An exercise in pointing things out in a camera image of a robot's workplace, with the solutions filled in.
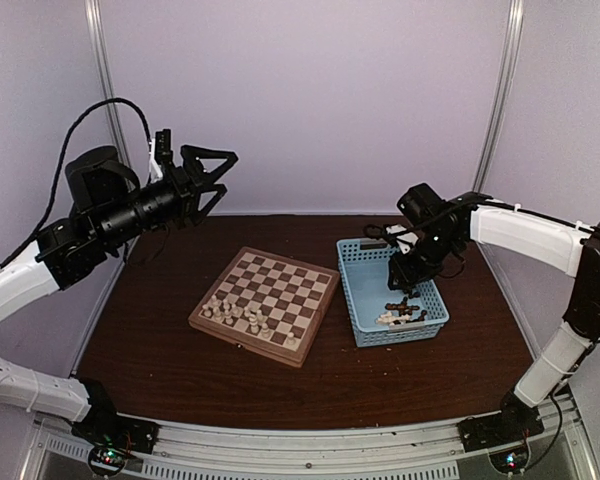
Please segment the front aluminium rail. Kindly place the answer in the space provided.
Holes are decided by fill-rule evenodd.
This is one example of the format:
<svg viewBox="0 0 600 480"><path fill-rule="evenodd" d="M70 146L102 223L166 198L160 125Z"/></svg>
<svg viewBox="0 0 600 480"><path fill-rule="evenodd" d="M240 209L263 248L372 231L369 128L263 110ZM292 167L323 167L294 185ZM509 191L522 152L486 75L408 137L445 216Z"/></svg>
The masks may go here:
<svg viewBox="0 0 600 480"><path fill-rule="evenodd" d="M111 479L507 479L503 460L530 455L524 479L598 479L570 394L540 408L543 433L469 451L458 420L336 430L258 430L161 421L151 453L134 453Z"/></svg>

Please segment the right aluminium frame post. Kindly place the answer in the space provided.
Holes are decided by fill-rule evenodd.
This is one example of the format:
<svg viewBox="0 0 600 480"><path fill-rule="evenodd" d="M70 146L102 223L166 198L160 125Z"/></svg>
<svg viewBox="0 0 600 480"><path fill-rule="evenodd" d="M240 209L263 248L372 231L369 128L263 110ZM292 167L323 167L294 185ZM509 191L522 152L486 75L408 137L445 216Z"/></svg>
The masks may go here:
<svg viewBox="0 0 600 480"><path fill-rule="evenodd" d="M525 2L523 0L511 0L509 2L499 73L495 85L486 133L471 188L471 190L476 193L484 192L504 123L506 106L512 90L518 64L524 28L524 4Z"/></svg>

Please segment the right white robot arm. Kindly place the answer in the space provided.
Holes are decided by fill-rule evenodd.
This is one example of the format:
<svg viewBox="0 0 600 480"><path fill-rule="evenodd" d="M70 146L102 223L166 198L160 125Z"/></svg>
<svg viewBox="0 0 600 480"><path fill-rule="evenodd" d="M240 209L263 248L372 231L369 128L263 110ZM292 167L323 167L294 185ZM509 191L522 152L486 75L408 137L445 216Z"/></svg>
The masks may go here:
<svg viewBox="0 0 600 480"><path fill-rule="evenodd" d="M600 340L600 223L557 219L478 192L443 199L426 183L411 187L397 207L405 224L380 229L396 249L390 288L441 276L449 257L475 244L491 254L511 298L530 294L520 305L522 325L545 344L513 387L519 403L492 423L499 440L515 440L531 424L526 406L564 385Z"/></svg>

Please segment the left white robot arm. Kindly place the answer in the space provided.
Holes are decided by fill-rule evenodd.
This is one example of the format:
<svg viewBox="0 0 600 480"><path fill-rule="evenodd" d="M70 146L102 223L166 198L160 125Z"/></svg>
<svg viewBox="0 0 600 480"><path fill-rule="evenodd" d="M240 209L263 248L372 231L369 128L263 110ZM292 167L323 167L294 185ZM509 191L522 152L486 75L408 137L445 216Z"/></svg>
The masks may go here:
<svg viewBox="0 0 600 480"><path fill-rule="evenodd" d="M0 407L83 420L103 444L124 433L118 415L92 407L88 389L70 378L92 310L114 281L125 244L164 226L194 226L220 200L222 177L237 162L229 151L160 149L157 178L125 166L112 145L62 167L67 211L45 222L0 267Z"/></svg>

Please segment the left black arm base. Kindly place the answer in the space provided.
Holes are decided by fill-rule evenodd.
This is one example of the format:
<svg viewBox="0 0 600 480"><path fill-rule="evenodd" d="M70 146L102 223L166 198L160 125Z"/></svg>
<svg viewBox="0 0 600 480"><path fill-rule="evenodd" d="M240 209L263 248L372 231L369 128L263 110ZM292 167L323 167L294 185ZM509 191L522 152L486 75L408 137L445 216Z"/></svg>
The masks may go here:
<svg viewBox="0 0 600 480"><path fill-rule="evenodd" d="M86 389L89 408L81 421L71 422L73 435L94 446L125 452L153 452L159 433L157 423L119 414L100 382L92 379L79 382Z"/></svg>

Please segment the white chess pieces pile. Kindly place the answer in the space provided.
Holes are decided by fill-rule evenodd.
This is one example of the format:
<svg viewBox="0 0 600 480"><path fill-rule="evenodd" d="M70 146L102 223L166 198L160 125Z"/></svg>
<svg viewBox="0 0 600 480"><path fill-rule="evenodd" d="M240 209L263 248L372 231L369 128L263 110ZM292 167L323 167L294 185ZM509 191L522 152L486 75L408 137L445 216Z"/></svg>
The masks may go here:
<svg viewBox="0 0 600 480"><path fill-rule="evenodd" d="M385 313L379 315L375 323L377 325L385 325L385 326L400 326L407 324L412 321L412 317L409 314L399 315L392 311L386 311Z"/></svg>

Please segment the wooden folding chess board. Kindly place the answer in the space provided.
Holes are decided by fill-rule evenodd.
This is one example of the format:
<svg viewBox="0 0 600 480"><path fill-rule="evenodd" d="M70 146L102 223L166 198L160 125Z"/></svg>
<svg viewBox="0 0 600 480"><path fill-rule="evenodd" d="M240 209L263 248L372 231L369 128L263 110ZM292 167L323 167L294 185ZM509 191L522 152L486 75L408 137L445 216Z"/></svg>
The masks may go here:
<svg viewBox="0 0 600 480"><path fill-rule="evenodd" d="M188 317L189 325L215 338L240 346L250 352L274 361L300 368L305 363L311 346L340 283L336 270L307 262L243 247L214 281ZM221 301L211 305L211 297ZM227 325L223 314L223 300L236 304L241 315ZM246 308L254 307L265 315L274 331L269 341L263 341L250 331ZM203 316L209 307L212 317ZM213 310L222 313L213 319ZM287 334L293 332L296 343L288 346Z"/></svg>

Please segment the aluminium frame post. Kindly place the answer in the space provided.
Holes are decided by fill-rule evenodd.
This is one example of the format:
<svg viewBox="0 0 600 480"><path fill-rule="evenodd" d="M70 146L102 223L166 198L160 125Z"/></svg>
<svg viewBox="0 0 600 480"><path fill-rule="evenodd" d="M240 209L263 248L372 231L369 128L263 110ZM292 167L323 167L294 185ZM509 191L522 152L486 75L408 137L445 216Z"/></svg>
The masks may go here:
<svg viewBox="0 0 600 480"><path fill-rule="evenodd" d="M95 57L96 69L100 81L102 97L111 99L115 97L112 76L106 49L104 27L101 17L101 5L97 0L86 0L85 11L87 27L90 35L92 50ZM105 106L109 132L113 144L118 149L119 159L125 167L131 168L126 139L120 120L118 107L120 104Z"/></svg>
<svg viewBox="0 0 600 480"><path fill-rule="evenodd" d="M512 90L518 64L524 28L524 4L525 2L523 0L511 0L509 2L499 73L495 85L486 133L471 188L471 190L476 193L484 192L504 123L506 106Z"/></svg>

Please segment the left aluminium frame post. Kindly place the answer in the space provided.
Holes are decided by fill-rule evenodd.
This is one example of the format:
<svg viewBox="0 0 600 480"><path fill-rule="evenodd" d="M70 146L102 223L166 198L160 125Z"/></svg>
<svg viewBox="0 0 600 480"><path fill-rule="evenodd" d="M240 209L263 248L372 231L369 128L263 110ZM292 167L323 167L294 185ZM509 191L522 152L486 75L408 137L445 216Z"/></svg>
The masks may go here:
<svg viewBox="0 0 600 480"><path fill-rule="evenodd" d="M112 76L106 49L104 27L101 17L101 5L97 0L86 0L85 11L87 27L90 35L92 50L95 57L96 69L100 81L102 97L111 99L115 97ZM119 159L125 167L131 168L126 139L120 120L118 107L120 104L105 106L109 132L113 144L118 149Z"/></svg>

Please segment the dark chess pieces pile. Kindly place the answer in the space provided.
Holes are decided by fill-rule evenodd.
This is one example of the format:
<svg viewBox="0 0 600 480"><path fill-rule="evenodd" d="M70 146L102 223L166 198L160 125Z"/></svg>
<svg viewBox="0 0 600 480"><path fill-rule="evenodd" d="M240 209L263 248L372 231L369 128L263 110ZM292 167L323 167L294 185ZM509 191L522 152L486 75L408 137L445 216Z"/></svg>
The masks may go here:
<svg viewBox="0 0 600 480"><path fill-rule="evenodd" d="M386 303L384 316L393 324L404 324L425 320L428 311L422 309L419 305L410 304L410 300L411 297L405 296L403 300L398 303Z"/></svg>

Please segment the white queen chess piece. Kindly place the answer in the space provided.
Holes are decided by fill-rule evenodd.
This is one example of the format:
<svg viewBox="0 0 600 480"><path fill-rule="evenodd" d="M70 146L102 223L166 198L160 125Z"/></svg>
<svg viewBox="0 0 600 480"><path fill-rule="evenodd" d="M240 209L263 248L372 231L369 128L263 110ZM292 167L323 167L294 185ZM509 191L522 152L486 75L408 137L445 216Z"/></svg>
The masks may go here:
<svg viewBox="0 0 600 480"><path fill-rule="evenodd" d="M258 334L260 331L260 326L259 326L259 322L256 316L252 315L249 317L249 326L250 326L250 331L253 334Z"/></svg>

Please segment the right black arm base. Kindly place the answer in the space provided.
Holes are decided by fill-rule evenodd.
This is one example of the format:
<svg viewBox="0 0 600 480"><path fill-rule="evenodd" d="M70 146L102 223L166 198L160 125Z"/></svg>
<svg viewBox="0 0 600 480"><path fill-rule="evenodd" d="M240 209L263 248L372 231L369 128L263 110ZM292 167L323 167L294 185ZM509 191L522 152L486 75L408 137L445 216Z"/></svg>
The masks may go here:
<svg viewBox="0 0 600 480"><path fill-rule="evenodd" d="M496 413L467 417L457 428L466 452L520 442L544 432L538 407L529 407L513 391L505 394Z"/></svg>

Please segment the white pawn chess piece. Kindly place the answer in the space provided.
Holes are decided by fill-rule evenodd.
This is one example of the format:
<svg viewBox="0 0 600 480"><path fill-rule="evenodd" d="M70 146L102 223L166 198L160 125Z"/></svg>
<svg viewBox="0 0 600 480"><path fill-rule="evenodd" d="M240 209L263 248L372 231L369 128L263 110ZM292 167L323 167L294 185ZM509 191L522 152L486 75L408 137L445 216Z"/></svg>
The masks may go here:
<svg viewBox="0 0 600 480"><path fill-rule="evenodd" d="M232 324L234 323L233 316L232 316L232 314L231 314L231 312L230 312L230 311L228 311L228 312L225 312L225 313L223 314L223 318L224 318L224 322L225 322L227 325L232 325Z"/></svg>

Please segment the light blue plastic basket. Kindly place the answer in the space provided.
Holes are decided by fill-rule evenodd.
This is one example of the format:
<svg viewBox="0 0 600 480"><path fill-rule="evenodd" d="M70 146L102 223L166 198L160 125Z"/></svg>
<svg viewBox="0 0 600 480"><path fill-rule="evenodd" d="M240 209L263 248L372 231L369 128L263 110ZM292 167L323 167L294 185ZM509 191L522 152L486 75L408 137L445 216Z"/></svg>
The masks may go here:
<svg viewBox="0 0 600 480"><path fill-rule="evenodd" d="M375 347L434 338L449 320L449 312L434 282L416 286L411 294L390 290L388 261L395 249L369 239L336 242L338 267L350 322L359 347ZM377 325L385 304L398 303L405 296L410 304L428 311L426 319L400 326Z"/></svg>

